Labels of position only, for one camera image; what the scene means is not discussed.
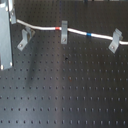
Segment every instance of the bolt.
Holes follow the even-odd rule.
[[[66,42],[66,38],[63,39],[63,42]]]
[[[6,10],[6,12],[8,12],[8,7],[6,7],[6,9],[5,9],[5,10]]]
[[[1,70],[4,70],[4,66],[3,65],[1,65]]]
[[[20,47],[23,47],[23,44],[20,44]]]
[[[12,67],[12,62],[10,62],[10,66]]]
[[[115,49],[115,47],[114,47],[114,46],[112,46],[112,49]]]

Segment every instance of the blue tape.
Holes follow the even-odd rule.
[[[87,36],[91,36],[91,33],[87,33]]]

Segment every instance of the black table surface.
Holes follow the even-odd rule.
[[[127,2],[16,0],[17,19],[68,26],[128,40]],[[0,128],[128,128],[128,46],[110,40],[39,31],[20,52],[20,24],[11,25],[13,68],[0,71]]]

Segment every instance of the metal clamp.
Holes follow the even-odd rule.
[[[23,49],[26,47],[26,45],[29,43],[29,41],[32,39],[32,37],[34,36],[35,31],[33,31],[31,28],[26,27],[26,30],[22,30],[22,41],[19,43],[19,45],[17,46],[17,48],[20,51],[23,51]]]
[[[113,33],[113,41],[109,45],[109,49],[115,53],[117,48],[119,47],[119,41],[122,40],[122,32],[118,29],[115,29],[115,32]]]
[[[62,30],[61,30],[61,44],[67,44],[67,21],[62,21]]]

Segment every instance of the cable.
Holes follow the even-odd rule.
[[[37,29],[37,30],[56,30],[55,27],[38,27],[38,26],[33,26],[33,25],[25,23],[25,22],[23,22],[21,20],[17,20],[17,23],[25,25],[25,26],[28,26],[28,27],[33,28],[33,29]]]
[[[30,28],[37,29],[37,30],[61,30],[61,27],[38,27],[38,26],[33,26],[33,25],[30,25],[30,24],[25,23],[25,22],[23,22],[21,20],[18,20],[18,19],[17,19],[17,22],[22,24],[22,25],[25,25],[25,26],[28,26]],[[68,28],[68,31],[73,32],[73,33],[77,33],[77,34],[80,34],[80,35],[102,38],[102,39],[107,39],[107,40],[113,40],[113,37],[111,37],[111,36],[82,32],[82,31],[75,30],[75,29],[72,29],[72,28]],[[119,43],[121,45],[128,45],[128,42],[124,42],[124,41],[119,41]]]

